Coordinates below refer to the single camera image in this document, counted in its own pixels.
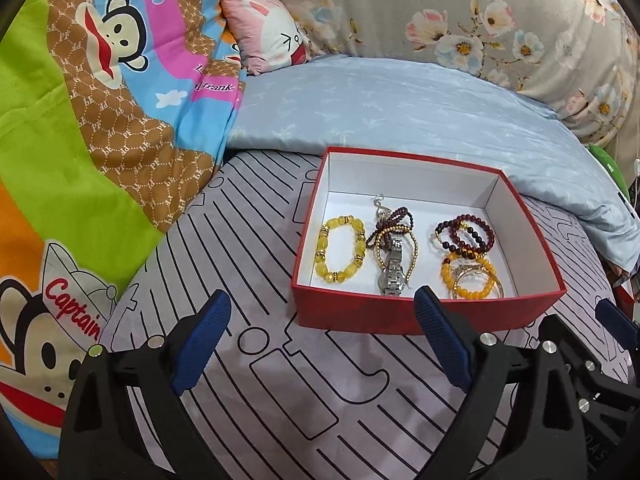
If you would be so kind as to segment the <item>red jewelry box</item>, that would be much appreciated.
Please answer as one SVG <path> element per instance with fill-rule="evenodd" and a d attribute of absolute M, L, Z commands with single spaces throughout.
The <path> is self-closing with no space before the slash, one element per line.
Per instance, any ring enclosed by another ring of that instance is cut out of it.
<path fill-rule="evenodd" d="M 409 284 L 399 297 L 378 288 L 385 252 L 369 250 L 362 267 L 341 283 L 319 274 L 316 249 L 321 227 L 352 216 L 367 232 L 375 228 L 375 196 L 390 208 L 406 207 L 411 234 L 401 239 Z M 500 280 L 501 299 L 452 299 L 440 277 L 445 252 L 434 231 L 440 222 L 469 214 L 495 234 L 487 261 Z M 300 325 L 319 330 L 415 335 L 412 298 L 430 286 L 451 311 L 476 330 L 515 330 L 536 320 L 566 292 L 555 260 L 532 214 L 506 175 L 494 168 L 451 159 L 365 148 L 328 148 L 314 185 L 292 278 Z"/>

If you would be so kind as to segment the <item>pink cat cushion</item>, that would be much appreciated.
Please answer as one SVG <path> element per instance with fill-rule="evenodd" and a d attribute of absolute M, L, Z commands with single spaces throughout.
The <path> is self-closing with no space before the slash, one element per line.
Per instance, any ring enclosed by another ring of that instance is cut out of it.
<path fill-rule="evenodd" d="M 250 75 L 308 61 L 308 40 L 280 0 L 221 0 L 221 9 Z"/>

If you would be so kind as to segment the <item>cartoon monkey bedsheet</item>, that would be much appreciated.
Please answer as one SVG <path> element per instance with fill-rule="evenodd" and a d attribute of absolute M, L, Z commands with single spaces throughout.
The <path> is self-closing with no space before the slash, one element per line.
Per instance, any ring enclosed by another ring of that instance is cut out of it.
<path fill-rule="evenodd" d="M 1 408 L 35 456 L 220 166 L 244 77 L 221 0 L 1 0 Z"/>

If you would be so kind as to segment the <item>light blue pillow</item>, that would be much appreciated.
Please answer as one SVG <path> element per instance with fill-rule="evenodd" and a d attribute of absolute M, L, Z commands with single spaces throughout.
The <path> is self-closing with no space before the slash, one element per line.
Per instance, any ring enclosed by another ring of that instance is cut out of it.
<path fill-rule="evenodd" d="M 574 214 L 610 263 L 638 266 L 638 214 L 555 111 L 460 70 L 328 55 L 247 78 L 230 150 L 332 145 L 498 168 L 521 194 Z"/>

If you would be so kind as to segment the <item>green plastic object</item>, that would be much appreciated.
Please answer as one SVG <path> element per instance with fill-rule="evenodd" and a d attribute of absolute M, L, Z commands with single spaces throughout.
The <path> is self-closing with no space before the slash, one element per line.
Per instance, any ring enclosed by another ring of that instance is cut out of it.
<path fill-rule="evenodd" d="M 628 186 L 626 185 L 623 173 L 620 171 L 620 167 L 617 165 L 614 158 L 596 144 L 589 144 L 588 151 L 595 159 L 597 159 L 598 162 L 600 162 L 601 166 L 622 191 L 623 196 L 625 196 L 627 200 L 630 200 Z"/>

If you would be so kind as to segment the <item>thin gold bangle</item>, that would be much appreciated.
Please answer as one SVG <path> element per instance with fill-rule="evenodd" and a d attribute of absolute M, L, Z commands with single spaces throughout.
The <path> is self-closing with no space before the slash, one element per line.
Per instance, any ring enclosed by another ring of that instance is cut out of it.
<path fill-rule="evenodd" d="M 451 269 L 449 289 L 452 299 L 501 299 L 504 290 L 497 275 L 480 264 L 462 264 Z"/>

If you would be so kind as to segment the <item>silver metal watch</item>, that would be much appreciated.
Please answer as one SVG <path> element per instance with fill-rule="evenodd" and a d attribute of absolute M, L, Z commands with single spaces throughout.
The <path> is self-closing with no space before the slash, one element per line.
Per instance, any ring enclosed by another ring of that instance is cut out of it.
<path fill-rule="evenodd" d="M 402 243 L 398 237 L 393 237 L 383 270 L 378 277 L 378 288 L 383 296 L 399 297 L 406 286 L 407 278 L 402 267 Z"/>

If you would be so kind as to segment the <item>grey floral quilt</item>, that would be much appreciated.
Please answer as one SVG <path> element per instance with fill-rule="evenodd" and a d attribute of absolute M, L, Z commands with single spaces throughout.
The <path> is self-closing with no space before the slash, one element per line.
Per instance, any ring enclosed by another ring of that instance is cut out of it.
<path fill-rule="evenodd" d="M 639 117 L 639 35 L 617 0 L 281 0 L 315 54 L 462 70 L 605 146 Z"/>

